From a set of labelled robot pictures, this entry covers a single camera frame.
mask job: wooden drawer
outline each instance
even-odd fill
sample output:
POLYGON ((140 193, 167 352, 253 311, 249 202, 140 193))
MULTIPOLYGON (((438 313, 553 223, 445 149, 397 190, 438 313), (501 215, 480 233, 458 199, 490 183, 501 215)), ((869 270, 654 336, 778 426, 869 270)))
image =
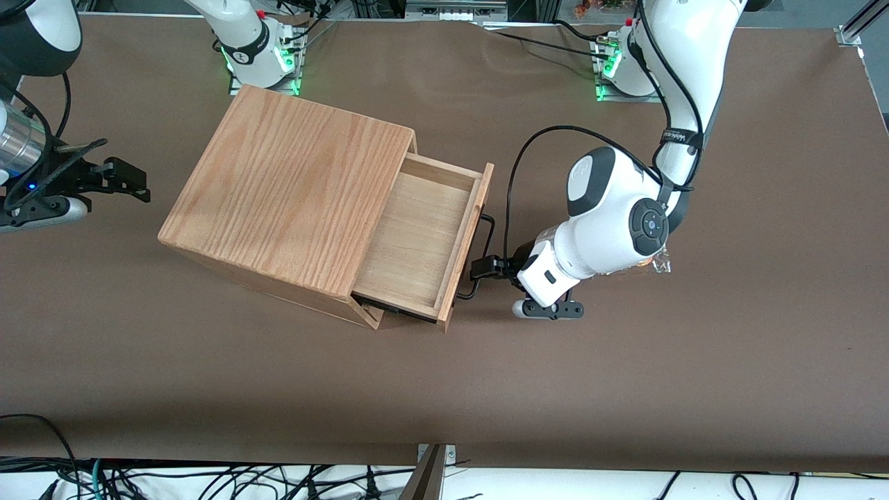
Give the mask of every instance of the wooden drawer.
POLYGON ((376 305, 445 329, 492 171, 418 156, 409 128, 248 85, 158 239, 358 325, 380 324, 376 305))
POLYGON ((408 153, 354 292, 446 327, 493 165, 484 173, 408 153))

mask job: black strap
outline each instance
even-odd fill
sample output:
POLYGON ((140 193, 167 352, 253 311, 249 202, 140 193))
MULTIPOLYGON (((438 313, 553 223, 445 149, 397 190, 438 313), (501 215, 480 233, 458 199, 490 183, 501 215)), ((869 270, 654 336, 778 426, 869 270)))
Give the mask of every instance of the black strap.
POLYGON ((264 22, 261 22, 260 24, 262 25, 262 31, 251 44, 247 44, 243 47, 232 47, 226 44, 221 44, 225 53, 238 64, 253 64, 253 59, 256 55, 266 49, 269 41, 268 24, 264 22))
POLYGON ((661 144, 664 142, 676 142, 686 146, 694 146, 704 149, 704 134, 684 128, 667 128, 661 134, 661 144))

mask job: wooden cabinet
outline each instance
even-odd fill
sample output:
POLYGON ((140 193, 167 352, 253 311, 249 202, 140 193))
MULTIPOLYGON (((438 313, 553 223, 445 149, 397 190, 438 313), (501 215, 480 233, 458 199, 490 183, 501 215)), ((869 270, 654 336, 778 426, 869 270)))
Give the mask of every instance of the wooden cabinet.
POLYGON ((158 239, 359 325, 380 324, 373 303, 445 329, 492 172, 417 155, 409 128, 247 86, 158 239))

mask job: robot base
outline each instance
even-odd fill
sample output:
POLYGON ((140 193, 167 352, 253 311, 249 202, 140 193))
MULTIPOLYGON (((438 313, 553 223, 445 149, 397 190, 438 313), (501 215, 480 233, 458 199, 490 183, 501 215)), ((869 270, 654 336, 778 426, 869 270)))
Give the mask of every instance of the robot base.
MULTIPOLYGON (((608 36, 617 36, 617 32, 609 31, 608 36)), ((596 42, 590 42, 589 49, 593 53, 605 53, 605 48, 596 42)), ((603 76, 607 62, 595 57, 590 59, 593 60, 593 74, 596 79, 596 101, 661 102, 661 98, 658 97, 657 93, 636 97, 635 95, 627 95, 619 91, 609 79, 603 76)))
MULTIPOLYGON (((282 93, 284 95, 300 95, 300 87, 302 86, 302 67, 306 60, 306 44, 308 36, 304 35, 306 28, 297 28, 294 26, 287 27, 292 31, 293 37, 298 37, 289 44, 283 45, 283 49, 293 50, 292 54, 282 53, 281 60, 287 66, 293 66, 293 71, 287 74, 278 83, 268 87, 270 91, 282 93)), ((228 82, 228 95, 237 95, 243 84, 237 79, 231 67, 228 67, 228 73, 231 79, 228 82)))

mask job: black cable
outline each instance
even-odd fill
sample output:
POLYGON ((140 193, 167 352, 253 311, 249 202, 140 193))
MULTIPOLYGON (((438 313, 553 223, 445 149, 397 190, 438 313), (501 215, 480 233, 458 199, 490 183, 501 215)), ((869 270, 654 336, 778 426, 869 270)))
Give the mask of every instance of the black cable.
POLYGON ((275 500, 281 500, 281 495, 278 493, 277 488, 275 488, 274 486, 272 486, 272 485, 270 485, 270 484, 263 484, 263 483, 255 483, 255 484, 253 484, 253 485, 254 485, 254 486, 258 486, 258 487, 262 487, 262 488, 271 488, 272 491, 275 492, 275 500))
POLYGON ((0 22, 6 22, 22 12, 25 12, 25 9, 29 8, 34 2, 36 2, 36 0, 21 0, 21 2, 18 2, 16 5, 6 8, 0 12, 0 22))
POLYGON ((667 498, 667 494, 669 494, 669 489, 673 488, 673 483, 676 482, 676 479, 679 477, 680 473, 682 473, 682 471, 673 472, 673 476, 670 477, 669 481, 667 481, 667 486, 664 487, 663 491, 661 491, 661 494, 654 500, 665 500, 667 498))
POLYGON ((79 500, 82 495, 80 489, 82 485, 80 484, 80 478, 77 475, 77 461, 74 458, 74 452, 71 451, 71 445, 68 444, 68 440, 65 439, 65 436, 62 435, 59 428, 55 426, 55 423, 52 423, 50 419, 46 418, 45 416, 35 415, 32 413, 12 413, 8 415, 0 415, 0 420, 4 420, 7 418, 31 418, 34 420, 38 420, 49 427, 52 433, 56 435, 56 438, 59 438, 59 442, 65 448, 65 453, 68 454, 68 459, 71 461, 71 467, 74 469, 73 472, 75 477, 77 478, 77 498, 79 500))
POLYGON ((571 31, 572 35, 577 36, 581 40, 586 40, 588 42, 595 42, 596 39, 599 38, 600 36, 608 35, 608 31, 605 31, 604 33, 599 33, 598 35, 584 35, 580 31, 575 29, 574 26, 572 26, 572 25, 568 24, 567 22, 560 20, 560 19, 554 20, 552 23, 557 24, 559 26, 566 27, 568 29, 568 31, 571 31))
POLYGON ((84 483, 80 480, 80 474, 79 474, 79 471, 78 471, 77 474, 75 474, 75 477, 74 477, 74 478, 68 476, 68 474, 67 474, 66 472, 63 472, 62 470, 57 470, 57 471, 56 471, 56 475, 59 476, 59 479, 65 481, 65 482, 68 482, 68 483, 76 484, 76 485, 77 485, 77 498, 80 498, 79 495, 80 495, 80 489, 81 489, 81 488, 84 489, 84 490, 85 490, 87 493, 89 493, 89 494, 95 495, 95 493, 96 493, 96 492, 92 489, 92 482, 90 482, 90 483, 88 483, 88 484, 84 484, 84 483))
POLYGON ((226 486, 228 486, 231 483, 235 483, 234 488, 237 489, 237 479, 239 477, 243 476, 244 474, 252 472, 252 469, 254 469, 255 467, 256 467, 255 465, 252 465, 252 466, 248 467, 247 469, 244 469, 243 471, 232 472, 231 478, 229 478, 226 482, 222 483, 222 486, 217 488, 216 491, 214 491, 212 493, 212 495, 208 496, 207 500, 213 500, 219 493, 222 493, 222 490, 225 489, 226 486))
POLYGON ((799 489, 799 473, 791 472, 793 476, 793 488, 790 490, 790 500, 797 500, 797 490, 799 489))
POLYGON ((525 7, 526 4, 528 4, 528 0, 524 0, 521 4, 519 4, 519 6, 518 6, 518 8, 516 9, 516 11, 513 12, 512 15, 509 16, 509 17, 506 19, 506 21, 509 22, 509 21, 515 19, 516 16, 518 15, 518 13, 522 11, 522 9, 525 7))
POLYGON ((873 476, 871 474, 862 474, 861 472, 849 472, 849 473, 852 474, 853 476, 860 476, 862 478, 867 478, 869 480, 889 480, 889 478, 886 478, 884 476, 873 476))
POLYGON ((558 49, 560 51, 565 51, 565 52, 574 52, 574 53, 586 55, 589 57, 593 57, 596 59, 602 59, 602 60, 608 59, 607 55, 601 54, 601 53, 594 53, 594 52, 590 52, 590 51, 580 51, 577 49, 573 49, 571 47, 563 47, 562 45, 548 44, 546 42, 541 42, 540 40, 532 40, 531 38, 525 38, 524 36, 518 36, 518 35, 511 35, 509 33, 503 33, 502 31, 494 31, 494 33, 496 33, 497 35, 500 35, 500 36, 505 36, 506 38, 512 38, 514 40, 528 42, 529 44, 542 45, 544 47, 549 47, 551 49, 558 49))
POLYGON ((111 479, 109 480, 105 473, 99 475, 99 483, 102 485, 103 493, 102 496, 105 498, 111 498, 112 500, 123 500, 120 496, 120 492, 114 486, 114 471, 111 471, 111 479))
POLYGON ((516 163, 514 163, 512 165, 512 171, 509 174, 509 184, 507 185, 507 188, 506 188, 506 219, 505 219, 505 222, 503 223, 503 258, 504 259, 509 258, 509 212, 510 212, 510 207, 512 207, 512 186, 516 180, 516 171, 518 169, 518 164, 522 161, 522 156, 525 154, 525 150, 528 149, 528 146, 531 146, 531 143, 534 142, 535 139, 542 136, 544 133, 554 132, 556 130, 573 130, 575 132, 580 132, 580 133, 585 133, 587 135, 592 135, 593 137, 604 142, 605 144, 608 144, 609 146, 620 151, 621 153, 627 155, 627 157, 629 157, 629 159, 632 160, 632 162, 636 166, 641 168, 643 172, 647 173, 652 179, 654 179, 656 182, 661 184, 661 174, 656 168, 646 165, 645 163, 642 162, 642 160, 640 160, 638 157, 633 155, 633 153, 629 152, 629 150, 627 150, 626 148, 624 148, 617 142, 609 139, 608 137, 605 137, 601 133, 594 132, 592 130, 589 130, 589 129, 586 129, 583 127, 579 127, 579 126, 575 126, 575 125, 553 125, 553 126, 548 126, 547 128, 544 128, 542 130, 539 130, 537 133, 532 135, 531 139, 528 139, 528 141, 525 143, 525 145, 522 146, 522 148, 518 151, 518 156, 516 157, 516 163))
POLYGON ((10 91, 12 95, 16 97, 19 101, 25 104, 28 109, 34 111, 34 114, 37 116, 37 119, 40 120, 40 125, 44 128, 44 133, 46 134, 46 139, 44 142, 44 148, 40 151, 40 156, 37 158, 37 161, 29 168, 10 188, 6 190, 6 199, 3 202, 3 209, 6 212, 11 212, 18 208, 21 205, 14 204, 12 200, 12 193, 21 190, 30 179, 31 175, 40 168, 44 161, 46 161, 47 157, 50 155, 50 151, 52 151, 52 129, 50 128, 50 123, 46 120, 46 116, 37 106, 34 105, 31 101, 28 100, 27 97, 22 95, 15 87, 9 86, 2 78, 0 78, 0 84, 6 87, 6 90, 10 91))
POLYGON ((207 492, 210 491, 210 488, 212 488, 213 485, 216 484, 216 481, 221 480, 222 477, 225 476, 226 474, 233 473, 235 471, 235 469, 236 469, 236 467, 229 467, 227 471, 221 472, 218 476, 216 476, 215 479, 210 481, 210 484, 208 484, 206 487, 204 487, 204 490, 201 491, 201 494, 197 496, 197 500, 201 500, 202 498, 204 498, 204 495, 206 495, 207 492))
POLYGON ((296 488, 288 492, 287 495, 284 495, 284 500, 293 500, 300 493, 300 491, 306 487, 310 480, 314 479, 318 474, 330 469, 331 467, 332 465, 319 465, 316 469, 313 465, 312 468, 309 469, 306 477, 302 478, 300 483, 296 485, 296 488))
POLYGON ((251 480, 249 480, 249 481, 247 481, 247 482, 245 482, 245 483, 243 483, 243 484, 241 484, 241 485, 235 485, 235 489, 233 489, 233 490, 231 491, 231 497, 234 499, 239 493, 241 493, 242 491, 244 491, 248 486, 250 486, 250 485, 252 485, 252 484, 259 484, 259 483, 256 482, 257 480, 259 480, 262 476, 265 476, 265 475, 268 474, 269 472, 272 472, 273 470, 277 469, 277 467, 278 467, 277 465, 272 465, 271 467, 269 467, 269 468, 266 469, 265 471, 262 471, 262 472, 257 473, 255 476, 253 476, 253 479, 251 479, 251 480))
POLYGON ((298 34, 297 36, 294 36, 294 37, 292 37, 292 38, 287 38, 287 39, 285 39, 284 42, 285 42, 286 44, 289 44, 289 43, 292 42, 293 40, 299 40, 300 38, 303 38, 305 35, 308 35, 308 32, 311 31, 312 28, 314 28, 315 26, 317 26, 318 23, 321 22, 323 19, 324 19, 323 16, 322 16, 322 17, 318 17, 317 19, 315 19, 315 22, 313 22, 311 25, 308 26, 308 28, 306 28, 305 31, 303 31, 302 33, 298 34))
POLYGON ((68 125, 68 117, 71 115, 71 80, 68 80, 68 72, 61 74, 61 80, 65 83, 65 112, 61 115, 59 127, 56 128, 56 137, 61 138, 61 133, 65 132, 65 126, 68 125))
MULTIPOLYGON (((484 259, 488 255, 488 249, 491 247, 491 240, 494 237, 494 226, 496 225, 496 222, 494 221, 494 218, 488 214, 481 214, 478 216, 478 218, 481 219, 482 221, 486 221, 491 224, 491 228, 488 230, 488 238, 487 238, 487 240, 485 240, 485 249, 482 250, 482 258, 484 259)), ((471 300, 473 297, 476 296, 476 292, 478 292, 478 284, 479 284, 478 279, 473 280, 472 281, 472 291, 469 292, 468 294, 461 294, 460 292, 457 292, 457 295, 456 295, 457 298, 462 301, 471 300)))
POLYGON ((132 480, 131 480, 129 477, 127 477, 126 472, 124 472, 123 469, 120 469, 120 468, 118 468, 118 467, 112 467, 112 469, 113 469, 114 471, 116 471, 117 474, 120 476, 120 482, 124 483, 124 486, 126 486, 127 489, 130 490, 130 492, 132 493, 132 497, 133 497, 133 498, 135 498, 135 497, 139 497, 139 498, 144 497, 144 496, 142 495, 141 490, 139 490, 139 487, 136 486, 136 484, 133 483, 132 480))
POLYGON ((750 494, 753 496, 753 500, 759 500, 757 498, 757 492, 753 489, 753 485, 750 484, 750 480, 747 479, 747 476, 744 474, 735 474, 732 476, 732 490, 734 491, 734 495, 738 497, 738 500, 748 500, 748 498, 742 496, 741 492, 738 490, 738 480, 744 480, 744 483, 747 484, 747 489, 750 490, 750 494))
POLYGON ((126 477, 127 477, 127 479, 148 477, 148 478, 165 478, 165 479, 169 479, 169 480, 180 480, 180 479, 186 479, 186 478, 198 478, 201 476, 219 476, 221 474, 225 475, 228 473, 230 473, 230 472, 227 472, 227 471, 194 472, 194 473, 190 473, 190 474, 163 474, 160 472, 137 472, 135 474, 128 474, 126 477))
POLYGON ((290 15, 292 15, 292 16, 296 15, 296 13, 293 12, 293 9, 290 8, 290 5, 287 2, 282 2, 281 0, 278 0, 276 8, 280 9, 281 7, 284 7, 285 9, 287 9, 287 11, 290 13, 290 15))

